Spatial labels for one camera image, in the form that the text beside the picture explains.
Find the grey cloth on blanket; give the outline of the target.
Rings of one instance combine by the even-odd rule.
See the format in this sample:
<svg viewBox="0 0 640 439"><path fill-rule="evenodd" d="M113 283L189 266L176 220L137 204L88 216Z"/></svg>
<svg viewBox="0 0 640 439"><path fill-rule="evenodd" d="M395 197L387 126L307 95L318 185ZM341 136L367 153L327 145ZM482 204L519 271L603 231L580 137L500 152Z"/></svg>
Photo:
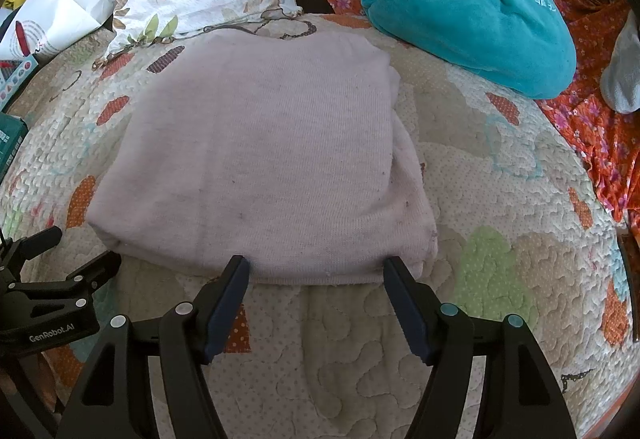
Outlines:
<svg viewBox="0 0 640 439"><path fill-rule="evenodd" d="M615 112L630 114L640 108L639 22L631 11L618 34L611 61L600 79L605 103Z"/></svg>

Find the quilted heart pattern bedspread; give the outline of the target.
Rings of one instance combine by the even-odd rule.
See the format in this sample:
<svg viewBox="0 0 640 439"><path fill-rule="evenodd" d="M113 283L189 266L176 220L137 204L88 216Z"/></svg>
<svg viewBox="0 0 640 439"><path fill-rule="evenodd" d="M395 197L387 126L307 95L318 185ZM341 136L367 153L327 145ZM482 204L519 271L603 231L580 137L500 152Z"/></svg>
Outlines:
<svg viewBox="0 0 640 439"><path fill-rule="evenodd" d="M265 36L367 37L401 77L396 110L416 145L438 228L423 281L469 315L521 315L558 380L578 437L593 438L639 372L617 225L582 163L536 103L494 87L358 18L307 14ZM101 253L85 212L114 159L139 90L165 78L190 40L97 70L95 32L35 75L10 111L29 132L1 185L1 227L63 239L28 263L62 279ZM252 285L228 351L205 370L232 438L400 438L430 371L413 355L382 286Z"/></svg>

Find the white paper bag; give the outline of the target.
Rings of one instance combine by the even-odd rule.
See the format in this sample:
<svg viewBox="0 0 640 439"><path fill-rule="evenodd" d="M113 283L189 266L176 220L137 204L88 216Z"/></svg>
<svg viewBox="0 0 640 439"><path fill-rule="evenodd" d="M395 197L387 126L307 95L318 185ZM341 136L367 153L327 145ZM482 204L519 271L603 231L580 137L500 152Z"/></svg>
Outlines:
<svg viewBox="0 0 640 439"><path fill-rule="evenodd" d="M111 17L115 0L26 0L1 40L3 60L51 60Z"/></svg>

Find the light blue toy box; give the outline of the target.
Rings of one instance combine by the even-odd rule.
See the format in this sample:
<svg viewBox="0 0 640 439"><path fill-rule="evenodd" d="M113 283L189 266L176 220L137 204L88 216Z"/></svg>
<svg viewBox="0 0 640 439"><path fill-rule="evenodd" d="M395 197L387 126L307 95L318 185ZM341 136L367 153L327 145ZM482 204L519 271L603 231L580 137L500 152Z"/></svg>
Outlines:
<svg viewBox="0 0 640 439"><path fill-rule="evenodd" d="M0 109L5 111L14 97L21 91L38 69L33 55L22 60L2 60L0 68Z"/></svg>

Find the pale pink knit sweater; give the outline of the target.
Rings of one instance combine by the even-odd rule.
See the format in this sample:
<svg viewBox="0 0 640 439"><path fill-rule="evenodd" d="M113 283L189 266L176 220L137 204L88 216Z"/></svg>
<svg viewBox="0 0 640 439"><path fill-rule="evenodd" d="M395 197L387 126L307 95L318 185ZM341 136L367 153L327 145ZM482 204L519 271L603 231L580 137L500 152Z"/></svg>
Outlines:
<svg viewBox="0 0 640 439"><path fill-rule="evenodd" d="M390 256L420 275L437 229L399 88L358 34L199 38L141 89L88 224L190 274L241 255L262 282L374 282Z"/></svg>

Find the teal cardboard box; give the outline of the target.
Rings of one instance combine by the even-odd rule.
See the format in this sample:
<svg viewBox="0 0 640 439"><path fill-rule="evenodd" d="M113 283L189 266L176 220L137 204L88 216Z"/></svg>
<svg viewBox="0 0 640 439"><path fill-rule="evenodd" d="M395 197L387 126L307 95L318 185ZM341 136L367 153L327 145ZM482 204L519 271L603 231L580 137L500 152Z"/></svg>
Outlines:
<svg viewBox="0 0 640 439"><path fill-rule="evenodd" d="M0 114L0 180L6 177L27 133L28 127L21 118Z"/></svg>

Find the teal plush towel bundle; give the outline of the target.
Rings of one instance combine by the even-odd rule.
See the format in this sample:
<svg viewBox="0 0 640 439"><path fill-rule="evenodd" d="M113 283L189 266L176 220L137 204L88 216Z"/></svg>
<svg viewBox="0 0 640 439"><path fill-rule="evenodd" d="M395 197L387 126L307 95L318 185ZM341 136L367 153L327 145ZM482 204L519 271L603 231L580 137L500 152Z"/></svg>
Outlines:
<svg viewBox="0 0 640 439"><path fill-rule="evenodd" d="M557 97L577 68L554 0L361 0L379 31L503 87Z"/></svg>

